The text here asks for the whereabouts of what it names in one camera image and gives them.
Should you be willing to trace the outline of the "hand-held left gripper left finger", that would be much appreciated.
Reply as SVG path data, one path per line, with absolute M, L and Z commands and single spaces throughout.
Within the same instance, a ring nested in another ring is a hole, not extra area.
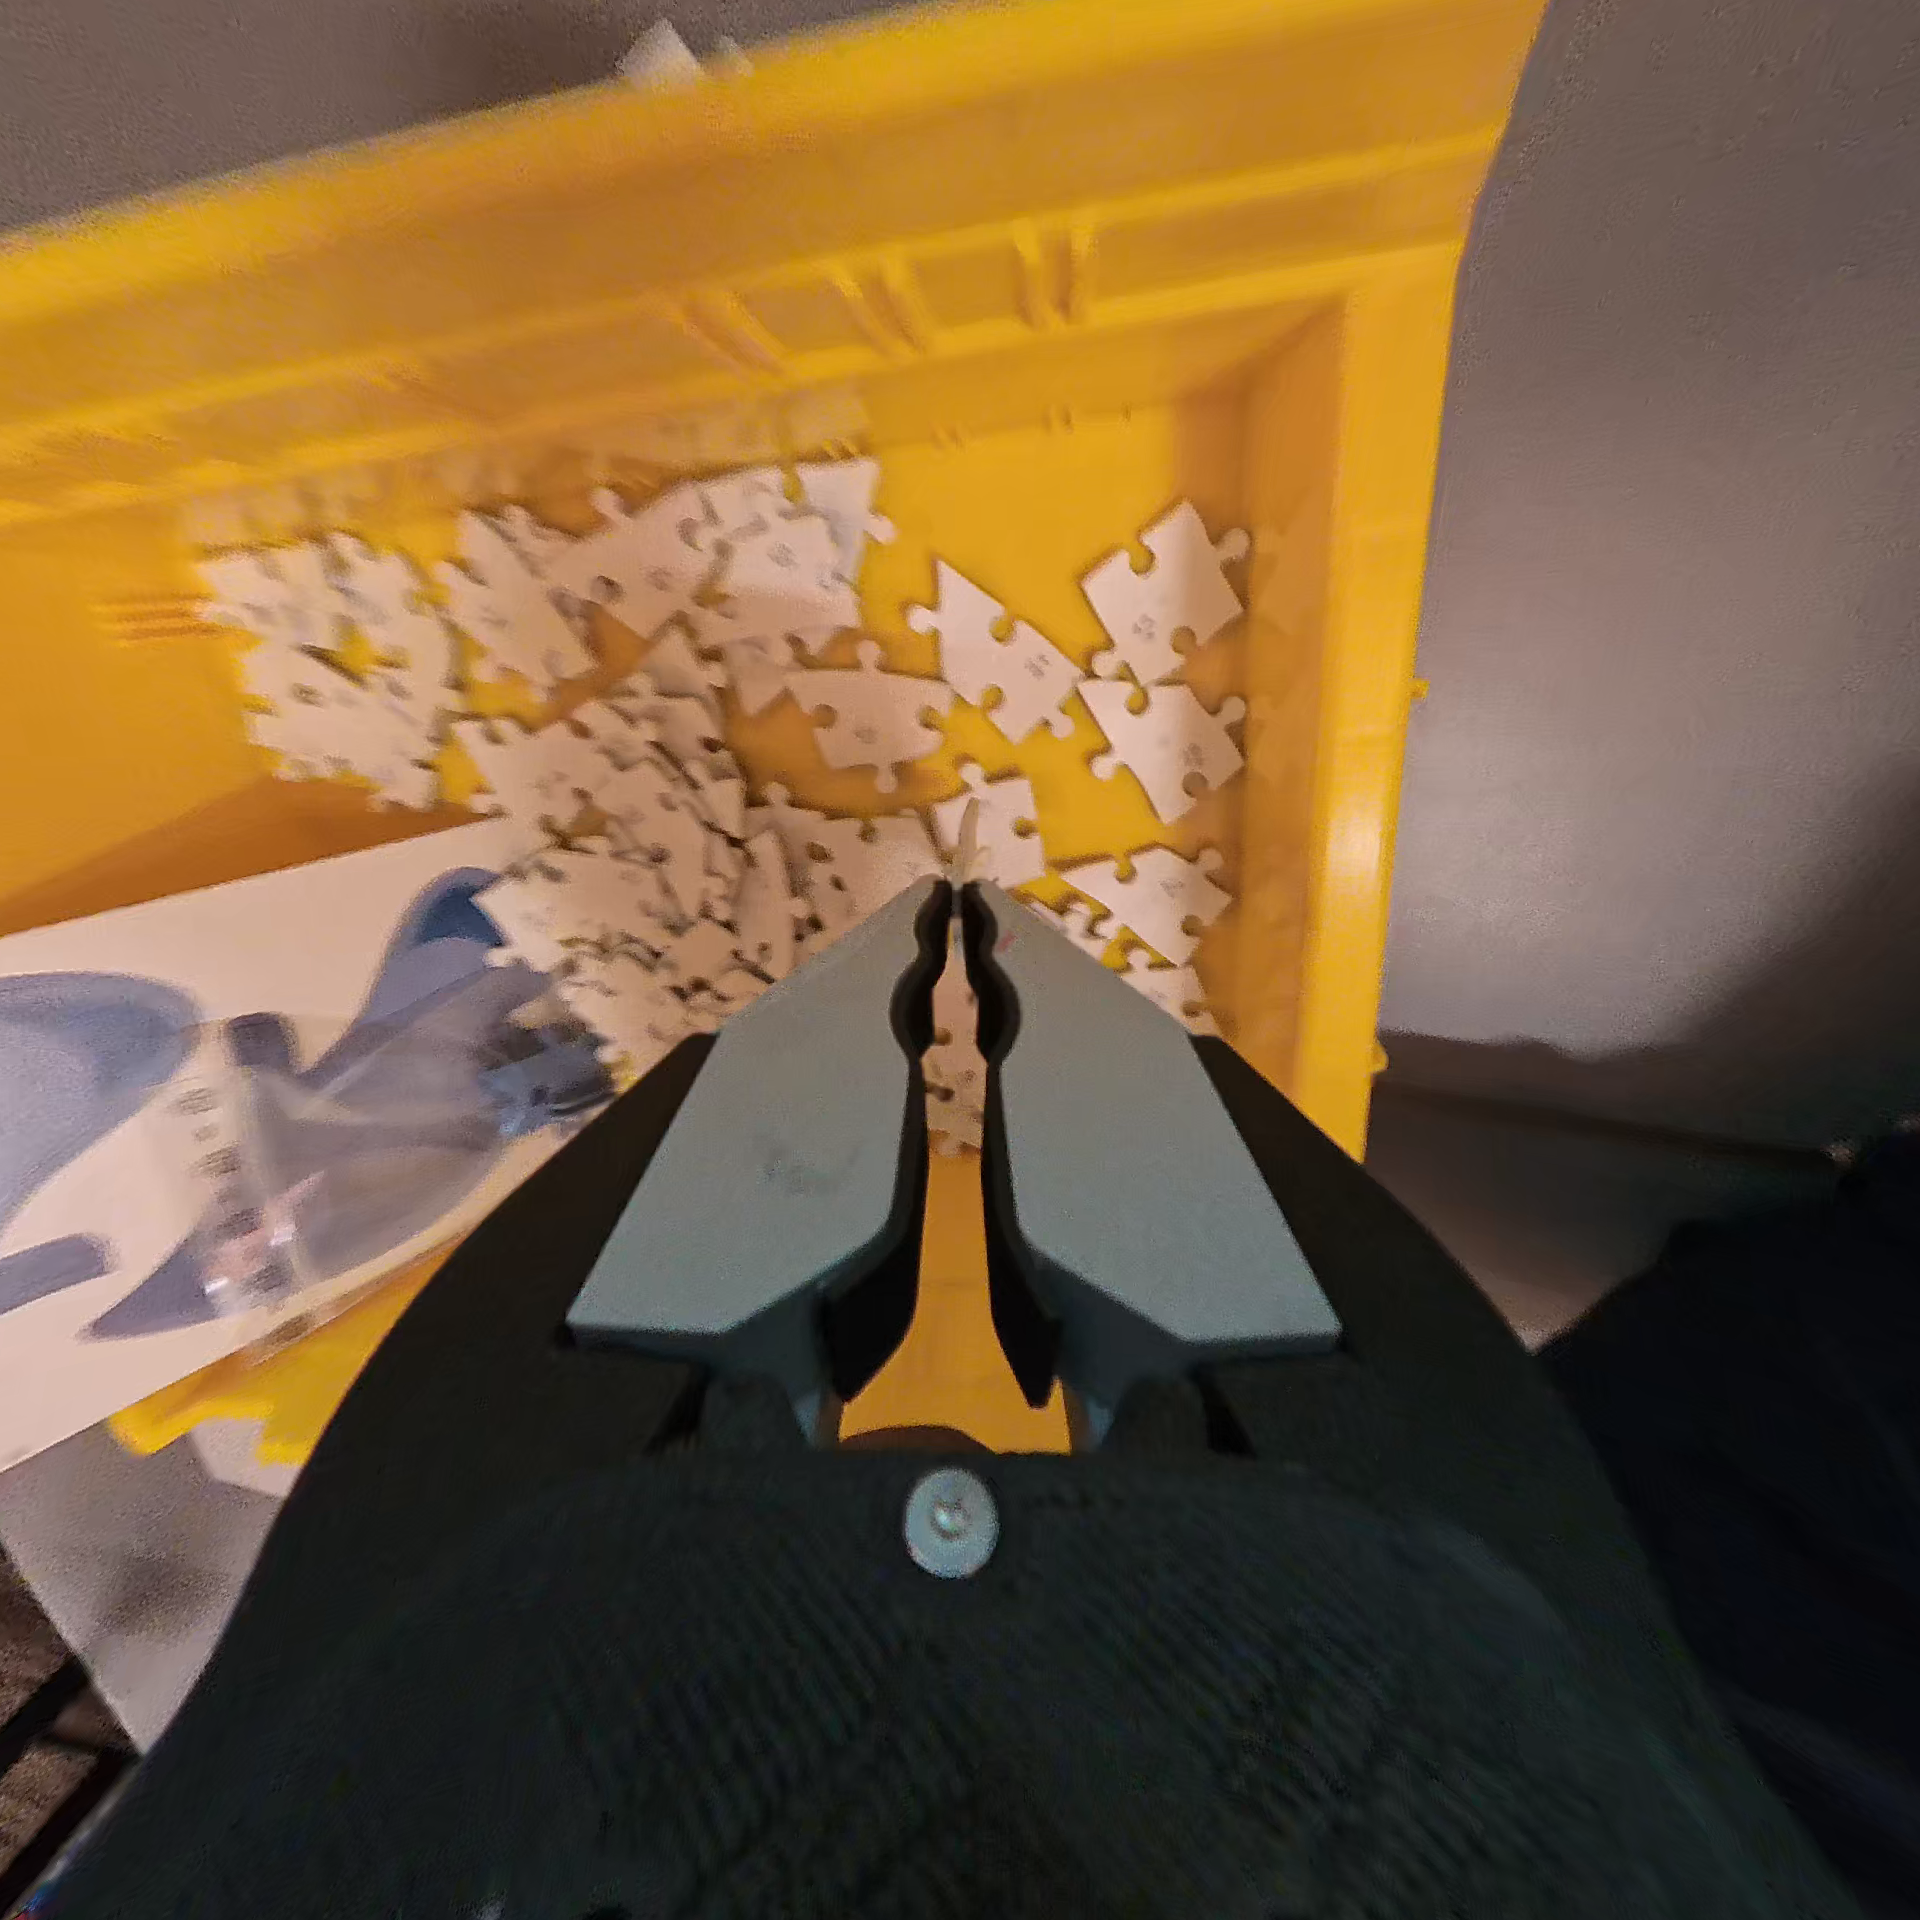
M 567 1309 L 594 1347 L 853 1402 L 920 1300 L 925 1055 L 954 885 L 894 901 L 726 1022 Z

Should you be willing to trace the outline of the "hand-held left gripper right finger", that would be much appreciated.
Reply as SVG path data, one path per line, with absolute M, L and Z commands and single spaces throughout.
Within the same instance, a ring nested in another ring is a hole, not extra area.
M 993 1323 L 1023 1394 L 1333 1354 L 1341 1317 L 1173 1015 L 1000 886 L 961 893 Z

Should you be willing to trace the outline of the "pile of puzzle pieces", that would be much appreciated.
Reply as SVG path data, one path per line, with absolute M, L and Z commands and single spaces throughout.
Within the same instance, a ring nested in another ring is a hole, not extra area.
M 1231 892 L 1167 830 L 1245 773 L 1242 700 L 1189 669 L 1242 620 L 1254 540 L 1177 498 L 1085 574 L 1086 662 L 938 557 L 915 669 L 865 622 L 878 492 L 853 458 L 608 489 L 584 532 L 466 509 L 432 571 L 350 532 L 231 543 L 195 562 L 198 615 L 280 779 L 513 830 L 481 906 L 614 1087 L 945 871 L 967 798 L 995 885 L 1217 1035 L 1194 957 Z

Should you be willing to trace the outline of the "yellow plastic bin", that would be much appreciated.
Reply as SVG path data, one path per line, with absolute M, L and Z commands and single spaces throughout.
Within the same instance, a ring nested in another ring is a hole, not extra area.
M 830 33 L 6 243 L 6 939 L 431 831 L 249 742 L 195 562 L 458 516 L 567 532 L 873 458 L 906 631 L 945 557 L 1079 662 L 1177 498 L 1254 540 L 1191 683 L 1245 773 L 1219 1031 L 1363 1153 L 1457 269 L 1543 5 L 1038 5 Z

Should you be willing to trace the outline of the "white paper sheet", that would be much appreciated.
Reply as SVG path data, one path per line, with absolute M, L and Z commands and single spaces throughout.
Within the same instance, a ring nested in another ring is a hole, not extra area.
M 6 1467 L 218 1359 L 297 1340 L 446 1252 L 587 1123 L 517 1142 L 386 1265 L 289 1306 L 155 1327 L 142 1286 L 200 1217 L 209 1155 L 234 1131 L 215 1114 L 224 1022 L 283 1018 L 311 1065 L 363 1007 L 478 962 L 541 974 L 567 1015 L 481 906 L 510 855 L 513 838 L 478 822 L 6 939 Z

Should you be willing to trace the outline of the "white flat carton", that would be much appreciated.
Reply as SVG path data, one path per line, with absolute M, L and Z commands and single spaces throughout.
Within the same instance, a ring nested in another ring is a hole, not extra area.
M 302 1470 L 218 1420 L 159 1453 L 105 1425 L 3 1474 L 3 1546 L 138 1754 L 178 1715 Z

